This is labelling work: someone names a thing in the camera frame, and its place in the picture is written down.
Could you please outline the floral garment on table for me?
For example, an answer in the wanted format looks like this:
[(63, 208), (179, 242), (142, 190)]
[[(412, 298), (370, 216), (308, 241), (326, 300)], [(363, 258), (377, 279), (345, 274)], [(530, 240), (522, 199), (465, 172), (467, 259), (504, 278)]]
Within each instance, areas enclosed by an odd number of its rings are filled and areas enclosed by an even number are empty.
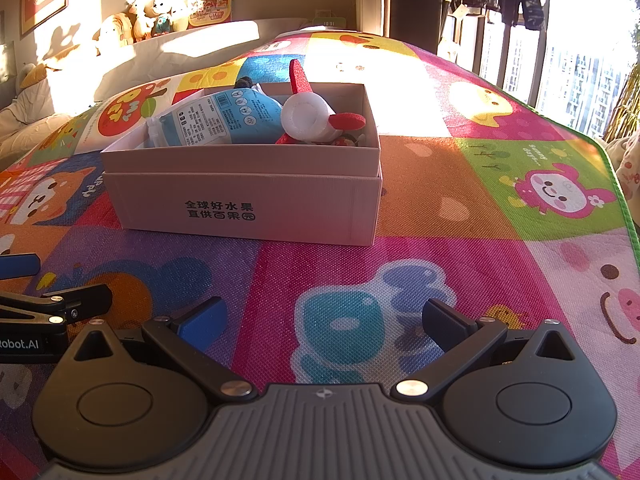
[(617, 139), (606, 146), (620, 188), (629, 202), (639, 189), (639, 133)]

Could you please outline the blue white tissue pack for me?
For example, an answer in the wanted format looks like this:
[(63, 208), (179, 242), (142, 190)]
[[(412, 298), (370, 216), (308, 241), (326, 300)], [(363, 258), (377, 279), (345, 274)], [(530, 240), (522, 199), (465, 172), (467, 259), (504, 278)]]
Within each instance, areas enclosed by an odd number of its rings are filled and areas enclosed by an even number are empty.
[(259, 87), (196, 92), (150, 117), (156, 148), (213, 144), (273, 144), (284, 135), (282, 105)]

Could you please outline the black plush toy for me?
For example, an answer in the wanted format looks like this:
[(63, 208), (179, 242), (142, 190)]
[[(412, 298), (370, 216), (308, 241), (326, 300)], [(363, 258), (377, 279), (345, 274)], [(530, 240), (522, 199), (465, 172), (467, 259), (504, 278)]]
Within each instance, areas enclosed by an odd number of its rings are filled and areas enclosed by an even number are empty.
[(243, 89), (243, 88), (253, 88), (254, 81), (250, 79), (249, 76), (244, 76), (235, 81), (234, 88), (235, 89)]

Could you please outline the red picture book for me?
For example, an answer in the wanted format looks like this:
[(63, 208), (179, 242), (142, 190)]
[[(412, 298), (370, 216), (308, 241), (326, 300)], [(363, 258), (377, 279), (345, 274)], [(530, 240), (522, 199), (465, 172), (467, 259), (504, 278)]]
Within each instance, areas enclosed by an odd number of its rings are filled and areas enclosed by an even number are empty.
[(232, 0), (189, 0), (189, 27), (198, 28), (232, 20)]

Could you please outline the colourful cartoon play mat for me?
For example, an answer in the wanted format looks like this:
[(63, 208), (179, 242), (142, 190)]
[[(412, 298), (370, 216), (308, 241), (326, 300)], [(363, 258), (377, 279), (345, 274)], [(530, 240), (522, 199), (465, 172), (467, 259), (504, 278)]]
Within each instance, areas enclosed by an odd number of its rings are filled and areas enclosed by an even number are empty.
[[(146, 116), (204, 88), (363, 84), (381, 141), (373, 245), (258, 242), (123, 229), (101, 152)], [(67, 119), (1, 175), (1, 250), (40, 271), (4, 283), (40, 295), (111, 287), (107, 318), (134, 327), (219, 296), (228, 325), (210, 355), (258, 386), (389, 385), (439, 356), (420, 323), (431, 294), (512, 328), (570, 326), (618, 409), (604, 464), (639, 474), (639, 190), (611, 159), (488, 82), (401, 41), (290, 32), (200, 70), (154, 76)]]

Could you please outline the orange plush toy on ledge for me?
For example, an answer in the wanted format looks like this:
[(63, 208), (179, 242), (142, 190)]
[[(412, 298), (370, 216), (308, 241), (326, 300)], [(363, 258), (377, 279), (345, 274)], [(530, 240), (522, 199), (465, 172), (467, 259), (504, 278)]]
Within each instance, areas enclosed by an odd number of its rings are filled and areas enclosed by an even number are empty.
[(134, 6), (125, 12), (108, 16), (93, 36), (99, 55), (110, 54), (144, 38), (145, 33), (138, 26), (138, 12)]

